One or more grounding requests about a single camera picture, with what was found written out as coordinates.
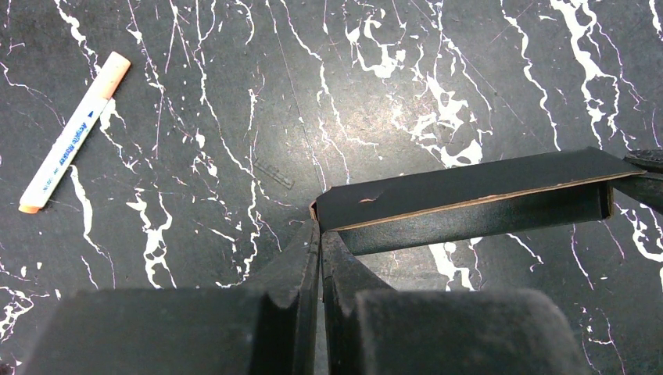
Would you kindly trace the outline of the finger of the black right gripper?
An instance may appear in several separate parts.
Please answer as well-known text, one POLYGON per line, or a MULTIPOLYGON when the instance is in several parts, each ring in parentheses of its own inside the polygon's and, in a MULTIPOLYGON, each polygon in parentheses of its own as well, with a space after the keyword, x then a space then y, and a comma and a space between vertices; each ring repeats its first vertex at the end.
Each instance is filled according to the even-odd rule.
POLYGON ((623 160, 644 173, 613 180, 611 186, 662 214, 662 150, 632 150, 623 160))

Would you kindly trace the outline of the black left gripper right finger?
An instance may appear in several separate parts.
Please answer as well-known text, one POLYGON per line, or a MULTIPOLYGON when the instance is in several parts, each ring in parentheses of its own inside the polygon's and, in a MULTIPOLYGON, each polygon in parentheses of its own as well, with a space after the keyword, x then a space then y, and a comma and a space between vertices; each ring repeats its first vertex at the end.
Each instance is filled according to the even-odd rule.
POLYGON ((321 236, 332 374, 587 374, 561 310, 531 289, 398 291, 321 236))

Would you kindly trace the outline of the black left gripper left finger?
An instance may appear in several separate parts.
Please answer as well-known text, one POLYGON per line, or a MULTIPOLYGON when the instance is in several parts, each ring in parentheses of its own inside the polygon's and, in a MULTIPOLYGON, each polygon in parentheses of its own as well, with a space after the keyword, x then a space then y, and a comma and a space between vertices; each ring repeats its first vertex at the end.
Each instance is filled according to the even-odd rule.
POLYGON ((23 374, 311 374, 320 232, 307 220, 230 288, 117 289, 60 302, 23 374))

